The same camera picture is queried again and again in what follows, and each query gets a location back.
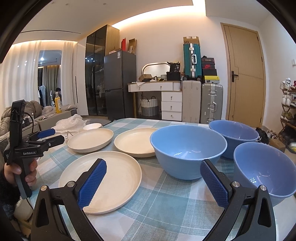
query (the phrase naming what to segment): hand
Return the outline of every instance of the hand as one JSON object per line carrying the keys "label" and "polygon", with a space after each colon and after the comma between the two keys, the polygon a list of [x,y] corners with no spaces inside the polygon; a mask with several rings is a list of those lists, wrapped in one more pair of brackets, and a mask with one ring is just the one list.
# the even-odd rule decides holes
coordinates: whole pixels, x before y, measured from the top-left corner
{"label": "hand", "polygon": [[[28,183],[28,185],[31,187],[33,185],[36,184],[36,174],[37,174],[37,168],[38,164],[37,164],[37,159],[34,159],[34,161],[30,164],[30,171],[31,173],[25,177],[25,181]],[[7,165],[5,163],[4,165],[4,176],[5,179],[12,184],[13,186],[16,186],[16,181],[15,181],[15,177],[14,174],[21,174],[22,169],[19,165],[13,163],[12,165]]]}

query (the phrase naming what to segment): gray curtain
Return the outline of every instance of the gray curtain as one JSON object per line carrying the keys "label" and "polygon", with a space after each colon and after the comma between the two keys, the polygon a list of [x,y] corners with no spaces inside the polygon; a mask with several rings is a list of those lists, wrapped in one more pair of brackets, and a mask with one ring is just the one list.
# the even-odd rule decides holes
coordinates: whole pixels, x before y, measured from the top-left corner
{"label": "gray curtain", "polygon": [[59,65],[43,67],[42,84],[46,87],[46,105],[51,105],[50,91],[52,91],[53,96],[57,88],[58,73]]}

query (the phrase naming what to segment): metal screw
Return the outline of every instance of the metal screw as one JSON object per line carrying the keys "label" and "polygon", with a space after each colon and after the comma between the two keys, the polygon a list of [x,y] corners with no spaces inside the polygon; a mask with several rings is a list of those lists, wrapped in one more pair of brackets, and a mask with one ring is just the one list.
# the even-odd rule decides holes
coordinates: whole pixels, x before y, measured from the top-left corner
{"label": "metal screw", "polygon": [[238,188],[240,186],[240,183],[237,181],[232,182],[232,185],[236,188]]}
{"label": "metal screw", "polygon": [[47,186],[46,186],[46,185],[43,185],[43,186],[40,188],[41,191],[45,191],[46,189],[47,189]]}
{"label": "metal screw", "polygon": [[264,186],[264,185],[260,185],[260,189],[262,190],[262,191],[266,191],[266,186]]}
{"label": "metal screw", "polygon": [[74,181],[69,181],[68,183],[67,183],[67,187],[73,187],[75,185],[75,182]]}

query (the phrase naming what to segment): bottle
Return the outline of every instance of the bottle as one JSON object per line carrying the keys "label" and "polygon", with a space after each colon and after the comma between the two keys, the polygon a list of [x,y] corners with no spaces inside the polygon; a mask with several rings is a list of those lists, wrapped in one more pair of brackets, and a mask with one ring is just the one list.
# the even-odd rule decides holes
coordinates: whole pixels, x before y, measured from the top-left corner
{"label": "bottle", "polygon": [[54,99],[54,102],[56,104],[56,113],[61,113],[62,112],[62,107],[61,107],[61,98],[59,97],[59,92],[56,92],[56,97]]}

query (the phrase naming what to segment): blue bowl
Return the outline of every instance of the blue bowl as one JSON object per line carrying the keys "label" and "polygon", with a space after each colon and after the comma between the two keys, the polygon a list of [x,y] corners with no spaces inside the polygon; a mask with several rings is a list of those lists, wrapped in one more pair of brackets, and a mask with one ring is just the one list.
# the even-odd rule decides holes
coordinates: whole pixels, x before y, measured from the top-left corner
{"label": "blue bowl", "polygon": [[252,127],[230,120],[215,120],[209,127],[222,134],[227,140],[227,149],[222,156],[233,159],[234,149],[245,142],[255,142],[259,134]]}
{"label": "blue bowl", "polygon": [[209,159],[216,164],[227,148],[221,134],[193,125],[163,127],[152,133],[150,142],[162,168],[183,180],[200,178],[201,162]]}
{"label": "blue bowl", "polygon": [[265,185],[273,206],[296,192],[296,166],[272,146],[243,143],[234,150],[234,163],[233,180],[250,188]]}

